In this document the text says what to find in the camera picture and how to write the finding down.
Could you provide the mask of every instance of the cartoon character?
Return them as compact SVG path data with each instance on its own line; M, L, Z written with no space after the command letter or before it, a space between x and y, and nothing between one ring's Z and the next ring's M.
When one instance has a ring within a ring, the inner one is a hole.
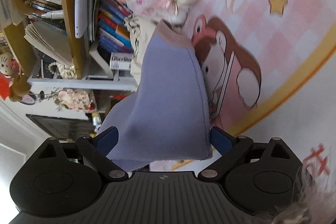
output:
M210 118L225 129L256 105L260 66L218 17L212 17L207 24L205 17L199 16L192 43L204 75Z

